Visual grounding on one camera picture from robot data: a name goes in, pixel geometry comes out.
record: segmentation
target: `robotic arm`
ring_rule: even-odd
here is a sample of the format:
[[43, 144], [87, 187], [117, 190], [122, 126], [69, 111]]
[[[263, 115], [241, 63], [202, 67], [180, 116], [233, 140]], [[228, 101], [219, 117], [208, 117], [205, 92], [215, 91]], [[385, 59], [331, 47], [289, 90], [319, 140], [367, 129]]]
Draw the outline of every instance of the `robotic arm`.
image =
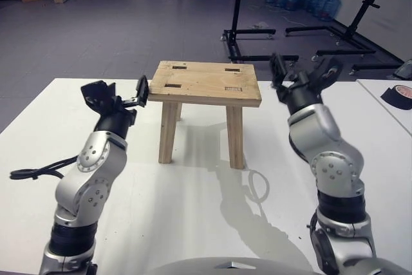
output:
[[288, 88], [282, 85], [287, 70], [280, 55], [272, 57], [270, 67], [277, 96], [291, 114], [290, 144], [316, 179], [319, 205], [308, 227], [319, 268], [327, 275], [398, 272], [399, 267], [376, 258], [359, 178], [363, 157], [341, 137], [322, 101], [322, 90], [337, 80], [342, 64], [324, 59], [312, 73], [292, 75]]
[[100, 119], [75, 166], [57, 186], [58, 205], [40, 275], [96, 274], [97, 265], [91, 259], [97, 222], [113, 182], [126, 165], [125, 139], [136, 119], [136, 110], [126, 108], [145, 106], [149, 94], [145, 76], [136, 90], [135, 98], [123, 101], [115, 95], [115, 84], [98, 81], [82, 87], [86, 104], [100, 114]]

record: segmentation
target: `stool leg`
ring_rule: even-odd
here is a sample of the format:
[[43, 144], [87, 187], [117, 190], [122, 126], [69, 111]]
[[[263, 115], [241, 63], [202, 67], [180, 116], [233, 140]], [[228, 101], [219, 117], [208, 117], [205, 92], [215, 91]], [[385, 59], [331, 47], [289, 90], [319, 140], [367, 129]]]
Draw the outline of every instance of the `stool leg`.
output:
[[174, 132], [179, 103], [163, 102], [162, 128], [160, 129], [159, 163], [172, 162]]
[[227, 135], [229, 138], [230, 167], [243, 169], [243, 117], [241, 106], [227, 106]]
[[178, 111], [176, 114], [176, 121], [178, 122], [181, 119], [182, 115], [182, 103], [178, 103]]

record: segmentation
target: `black metal stand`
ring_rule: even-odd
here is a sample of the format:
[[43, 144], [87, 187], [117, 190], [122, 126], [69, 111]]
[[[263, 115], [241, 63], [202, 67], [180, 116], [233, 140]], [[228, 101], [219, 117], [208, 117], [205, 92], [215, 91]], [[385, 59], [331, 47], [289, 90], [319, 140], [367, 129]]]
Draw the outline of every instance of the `black metal stand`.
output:
[[385, 70], [385, 69], [398, 69], [402, 64], [354, 64], [352, 66], [352, 71], [349, 72], [349, 75], [354, 75], [361, 70]]
[[[236, 42], [236, 36], [238, 34], [267, 34], [268, 39], [272, 39], [272, 36], [276, 33], [276, 29], [249, 29], [249, 30], [238, 30], [238, 19], [239, 19], [239, 9], [240, 1], [235, 0], [232, 29], [224, 30], [221, 36], [222, 41], [226, 41], [227, 48], [229, 50], [229, 59], [232, 62], [237, 61], [269, 61], [271, 55], [249, 55], [244, 56], [241, 54], [239, 46]], [[295, 62], [299, 59], [297, 55], [284, 55], [283, 59], [286, 61]]]
[[323, 55], [355, 55], [355, 54], [373, 54], [375, 53], [375, 50], [372, 50], [371, 48], [368, 48], [365, 44], [359, 42], [358, 40], [354, 39], [353, 36], [356, 34], [356, 29], [358, 28], [358, 25], [360, 21], [362, 20], [363, 16], [365, 15], [366, 11], [370, 6], [374, 8], [380, 8], [379, 5], [376, 5], [375, 0], [363, 0], [362, 6], [359, 9], [357, 15], [353, 19], [351, 25], [346, 28], [345, 32], [342, 32], [341, 30], [333, 27], [333, 26], [315, 26], [315, 27], [291, 27], [291, 28], [286, 28], [285, 30], [285, 35], [288, 36], [289, 33], [291, 32], [305, 32], [305, 31], [310, 31], [310, 30], [328, 30], [331, 35], [336, 36], [340, 40], [343, 40], [353, 47], [356, 48], [356, 50], [318, 50], [314, 57], [312, 57], [312, 60], [315, 61], [318, 56], [323, 56]]

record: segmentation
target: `tape roll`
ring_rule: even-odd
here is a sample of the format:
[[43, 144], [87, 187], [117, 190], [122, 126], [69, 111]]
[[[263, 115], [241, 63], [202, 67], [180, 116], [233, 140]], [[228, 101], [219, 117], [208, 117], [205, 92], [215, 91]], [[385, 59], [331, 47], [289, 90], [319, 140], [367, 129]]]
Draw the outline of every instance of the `tape roll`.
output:
[[398, 109], [412, 109], [412, 88], [404, 85], [395, 85], [388, 88], [382, 96], [383, 101]]

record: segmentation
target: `wooden stool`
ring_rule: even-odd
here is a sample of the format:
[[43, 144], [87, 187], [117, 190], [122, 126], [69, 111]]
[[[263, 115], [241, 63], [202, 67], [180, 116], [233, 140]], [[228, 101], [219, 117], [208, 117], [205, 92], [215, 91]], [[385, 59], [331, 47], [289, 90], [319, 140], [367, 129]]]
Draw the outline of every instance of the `wooden stool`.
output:
[[159, 163], [172, 161], [182, 103], [208, 104], [226, 106], [230, 167], [243, 169], [242, 107], [257, 108], [262, 101], [253, 65], [161, 61], [149, 100], [163, 102]]

